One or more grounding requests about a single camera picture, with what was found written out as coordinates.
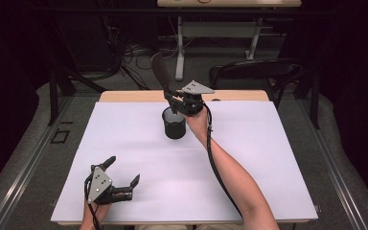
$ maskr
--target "white tabletop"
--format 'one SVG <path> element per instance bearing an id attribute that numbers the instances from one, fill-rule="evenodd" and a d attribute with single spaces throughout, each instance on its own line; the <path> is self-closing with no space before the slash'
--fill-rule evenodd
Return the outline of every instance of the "white tabletop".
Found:
<path id="1" fill-rule="evenodd" d="M 209 3 L 200 3 L 198 0 L 157 0 L 159 7 L 300 7 L 300 0 L 211 0 Z"/>
<path id="2" fill-rule="evenodd" d="M 317 219 L 310 194 L 272 102 L 209 102 L 213 137 L 256 179 L 277 221 Z M 112 205 L 104 223 L 241 221 L 187 127 L 179 140 L 164 133 L 163 103 L 97 103 L 51 221 L 79 223 L 90 166 L 112 155 L 113 186 L 141 179 L 133 200 Z"/>

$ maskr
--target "gray floor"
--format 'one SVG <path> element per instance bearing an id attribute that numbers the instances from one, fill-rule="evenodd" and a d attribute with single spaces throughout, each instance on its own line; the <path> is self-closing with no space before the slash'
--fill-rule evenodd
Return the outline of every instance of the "gray floor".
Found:
<path id="1" fill-rule="evenodd" d="M 281 42 L 279 37 L 262 37 L 255 58 L 275 58 Z M 192 41 L 186 48 L 184 81 L 172 81 L 172 87 L 182 87 L 192 79 L 207 85 L 210 67 L 243 59 L 248 45 L 247 41 L 225 39 Z M 150 57 L 140 56 L 137 63 L 149 68 Z M 175 58 L 167 59 L 167 63 L 173 76 Z M 160 89 L 151 70 L 138 68 L 135 61 L 128 66 L 137 71 L 148 87 Z M 112 90 L 137 89 L 132 80 L 121 74 L 97 83 Z M 0 229 L 77 229 L 50 222 L 53 200 L 59 196 L 93 105 L 99 98 L 85 85 L 78 82 L 75 85 L 78 94 L 73 98 L 61 97 L 62 113 L 52 127 L 47 127 L 48 85 L 37 91 L 40 102 L 34 120 L 0 174 Z M 312 200 L 321 209 L 319 220 L 299 224 L 297 229 L 368 229 L 368 190 L 340 146 L 332 104 L 320 98 L 319 131 L 312 129 L 307 120 L 307 102 L 295 101 L 291 94 L 285 95 L 279 115 Z M 50 143 L 58 129 L 70 131 L 66 144 Z M 281 224 L 281 228 L 292 226 Z"/>

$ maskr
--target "black chair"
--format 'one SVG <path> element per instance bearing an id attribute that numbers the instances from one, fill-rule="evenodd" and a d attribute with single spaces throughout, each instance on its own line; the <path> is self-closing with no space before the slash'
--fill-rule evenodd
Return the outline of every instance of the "black chair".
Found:
<path id="1" fill-rule="evenodd" d="M 262 89 L 278 108 L 286 86 L 305 73 L 298 59 L 250 59 L 212 67 L 209 82 L 212 89 Z"/>

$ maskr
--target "person's right arm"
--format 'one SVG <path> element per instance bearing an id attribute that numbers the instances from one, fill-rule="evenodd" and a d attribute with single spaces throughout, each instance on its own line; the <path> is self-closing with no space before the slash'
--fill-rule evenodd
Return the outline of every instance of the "person's right arm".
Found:
<path id="1" fill-rule="evenodd" d="M 187 117 L 191 131 L 207 149 L 207 111 L 203 108 L 195 116 Z M 253 177 L 211 138 L 211 152 L 218 173 L 243 217 L 244 229 L 279 229 L 262 191 Z"/>

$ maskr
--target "background desk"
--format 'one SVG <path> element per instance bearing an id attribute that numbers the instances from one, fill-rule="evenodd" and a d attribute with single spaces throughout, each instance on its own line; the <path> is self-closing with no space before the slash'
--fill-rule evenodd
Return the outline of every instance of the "background desk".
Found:
<path id="1" fill-rule="evenodd" d="M 295 8 L 301 6 L 300 0 L 213 0 L 199 3 L 197 0 L 158 0 L 159 7 L 167 8 Z M 183 36 L 197 37 L 252 37 L 246 58 L 253 59 L 261 31 L 262 19 L 254 22 L 183 22 L 178 16 L 178 57 L 175 79 L 183 79 L 184 55 Z"/>
<path id="2" fill-rule="evenodd" d="M 226 91 L 226 99 L 239 97 L 234 92 Z M 262 96 L 262 91 L 241 93 L 249 94 L 249 100 L 253 95 L 259 95 L 257 99 Z M 103 103 L 111 94 L 136 94 L 138 99 L 143 94 L 158 94 L 155 100 L 164 102 Z M 219 91 L 212 98 L 223 99 L 223 95 L 225 92 Z M 235 100 L 209 103 L 214 138 L 256 178 L 278 221 L 317 219 L 273 103 Z M 167 106 L 162 91 L 104 93 L 84 132 L 52 221 L 81 221 L 82 187 L 90 165 L 102 163 L 111 155 L 116 155 L 116 162 L 106 173 L 115 187 L 128 185 L 138 173 L 141 181 L 133 200 L 113 204 L 105 223 L 242 221 L 191 131 L 187 128 L 187 134 L 179 140 L 166 137 L 161 113 Z"/>

